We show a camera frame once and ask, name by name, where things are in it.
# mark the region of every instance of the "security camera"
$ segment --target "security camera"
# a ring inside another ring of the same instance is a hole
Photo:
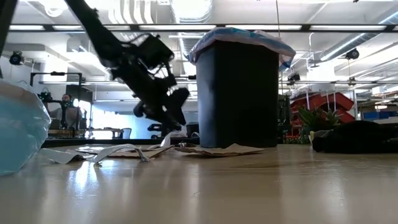
[[[298,72],[295,72],[287,77],[287,81],[289,81],[287,85],[294,85],[294,81],[300,81],[300,80],[301,80],[300,74]]]
[[[356,49],[350,50],[349,52],[347,52],[346,54],[346,59],[350,60],[350,59],[357,59],[359,57],[359,51]]]
[[[23,65],[25,63],[25,58],[22,56],[22,52],[14,51],[9,62],[11,65]]]

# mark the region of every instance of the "chair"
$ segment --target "chair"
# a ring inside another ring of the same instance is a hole
[[[119,139],[130,139],[131,128],[122,128],[122,133],[119,135]]]

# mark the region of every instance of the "person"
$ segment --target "person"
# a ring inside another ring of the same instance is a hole
[[[65,103],[67,106],[67,109],[65,111],[65,121],[67,123],[67,128],[74,128],[76,125],[76,118],[77,118],[77,108],[73,106],[73,101],[72,101],[72,96],[71,94],[64,94],[62,96],[62,102]],[[49,115],[53,119],[59,119],[62,120],[62,109],[58,108],[53,111],[49,111],[48,104],[45,103],[45,108],[49,112]]]

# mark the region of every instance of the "black cloth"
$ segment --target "black cloth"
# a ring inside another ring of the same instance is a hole
[[[312,141],[317,152],[366,154],[398,152],[398,141],[391,141],[396,129],[370,121],[353,121]]]

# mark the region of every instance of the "fluorescent light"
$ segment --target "fluorescent light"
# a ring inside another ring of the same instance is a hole
[[[129,26],[105,26],[108,30],[130,30]]]
[[[40,84],[43,85],[78,85],[78,82],[51,82],[51,81],[43,81],[39,82]]]
[[[112,102],[138,102],[138,99],[134,100],[93,100],[94,103],[112,103]],[[196,102],[198,101],[197,98],[187,99],[186,102]]]
[[[196,84],[197,81],[196,80],[192,80],[192,81],[178,81],[177,84]]]
[[[83,30],[82,26],[67,25],[67,26],[52,26],[55,30]]]
[[[310,30],[384,30],[386,26],[311,26]]]
[[[141,25],[141,30],[211,30],[214,29],[215,25],[203,25],[203,24],[171,24],[171,25]]]
[[[374,106],[374,109],[376,109],[376,110],[387,109],[387,105],[377,105],[377,106]]]
[[[10,30],[44,30],[44,27],[38,25],[11,25]]]
[[[226,25],[225,27],[234,27],[246,30],[299,30],[301,25]]]
[[[201,39],[202,35],[169,35],[171,39]]]

